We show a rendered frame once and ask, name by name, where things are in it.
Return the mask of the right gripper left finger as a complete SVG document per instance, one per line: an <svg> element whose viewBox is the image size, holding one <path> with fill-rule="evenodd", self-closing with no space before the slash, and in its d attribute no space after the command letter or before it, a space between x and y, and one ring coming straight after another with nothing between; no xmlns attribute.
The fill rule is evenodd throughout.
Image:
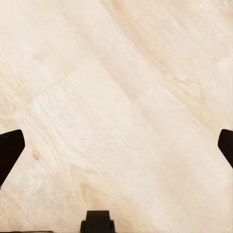
<svg viewBox="0 0 233 233"><path fill-rule="evenodd" d="M0 187L25 148L22 130L0 134Z"/></svg>

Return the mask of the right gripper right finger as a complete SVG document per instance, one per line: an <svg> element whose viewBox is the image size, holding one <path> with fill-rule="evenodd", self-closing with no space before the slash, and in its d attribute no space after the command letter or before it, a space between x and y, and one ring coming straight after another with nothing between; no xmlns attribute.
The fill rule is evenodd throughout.
<svg viewBox="0 0 233 233"><path fill-rule="evenodd" d="M233 131L222 129L217 145L233 168Z"/></svg>

